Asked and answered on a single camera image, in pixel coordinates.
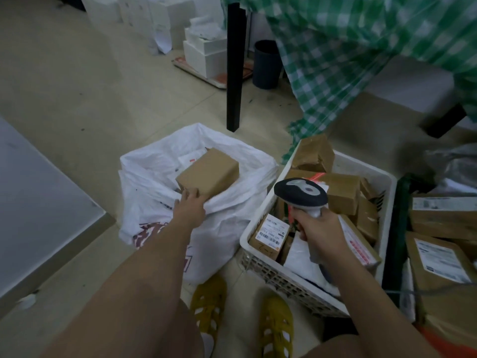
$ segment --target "person's left hand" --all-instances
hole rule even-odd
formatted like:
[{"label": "person's left hand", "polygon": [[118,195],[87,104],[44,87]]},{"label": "person's left hand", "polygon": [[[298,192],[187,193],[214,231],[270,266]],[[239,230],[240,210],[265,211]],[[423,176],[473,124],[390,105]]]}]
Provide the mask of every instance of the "person's left hand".
[{"label": "person's left hand", "polygon": [[190,228],[199,227],[206,216],[204,203],[207,196],[198,196],[197,188],[182,192],[181,200],[174,203],[173,220],[187,224]]}]

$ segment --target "black table leg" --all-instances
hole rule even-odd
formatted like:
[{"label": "black table leg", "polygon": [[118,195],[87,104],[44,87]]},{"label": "black table leg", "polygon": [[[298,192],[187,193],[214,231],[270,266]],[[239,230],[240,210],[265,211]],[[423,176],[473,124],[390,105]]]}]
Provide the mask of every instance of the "black table leg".
[{"label": "black table leg", "polygon": [[239,3],[227,7],[227,129],[240,125],[247,16]]},{"label": "black table leg", "polygon": [[440,119],[427,126],[424,131],[434,138],[440,138],[467,115],[461,104],[453,106]]}]

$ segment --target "foot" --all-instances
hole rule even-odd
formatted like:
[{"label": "foot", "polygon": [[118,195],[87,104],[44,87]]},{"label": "foot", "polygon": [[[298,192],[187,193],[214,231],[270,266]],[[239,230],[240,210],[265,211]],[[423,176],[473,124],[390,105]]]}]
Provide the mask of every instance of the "foot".
[{"label": "foot", "polygon": [[263,358],[291,357],[293,315],[280,296],[273,295],[263,301],[259,329]]},{"label": "foot", "polygon": [[224,312],[227,283],[220,275],[215,274],[205,283],[200,284],[190,303],[190,311],[194,314],[201,333],[210,334],[217,342],[217,331]]}]

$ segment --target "hand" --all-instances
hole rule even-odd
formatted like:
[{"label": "hand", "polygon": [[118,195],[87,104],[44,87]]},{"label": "hand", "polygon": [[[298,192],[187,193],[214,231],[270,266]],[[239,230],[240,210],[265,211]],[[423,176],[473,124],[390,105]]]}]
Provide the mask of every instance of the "hand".
[{"label": "hand", "polygon": [[199,196],[197,188],[186,189],[182,192],[180,201],[174,202],[173,220],[180,224],[185,224],[190,228],[196,228],[202,225],[206,216],[204,202],[207,196]]},{"label": "hand", "polygon": [[299,223],[301,239],[316,246],[322,258],[351,253],[338,215],[334,212],[323,207],[321,217],[315,219],[305,211],[291,207],[290,214]]}]

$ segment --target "green plastic crate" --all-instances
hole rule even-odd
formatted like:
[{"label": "green plastic crate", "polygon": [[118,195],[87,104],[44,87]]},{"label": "green plastic crate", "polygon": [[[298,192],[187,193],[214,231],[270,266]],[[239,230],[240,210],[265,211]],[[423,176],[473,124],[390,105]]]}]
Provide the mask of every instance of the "green plastic crate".
[{"label": "green plastic crate", "polygon": [[[402,266],[407,259],[405,235],[406,231],[411,229],[408,216],[409,197],[414,192],[427,193],[434,187],[433,183],[412,173],[406,174],[397,182],[383,275],[385,290],[401,290]],[[390,298],[399,307],[399,295],[391,294]]]}]

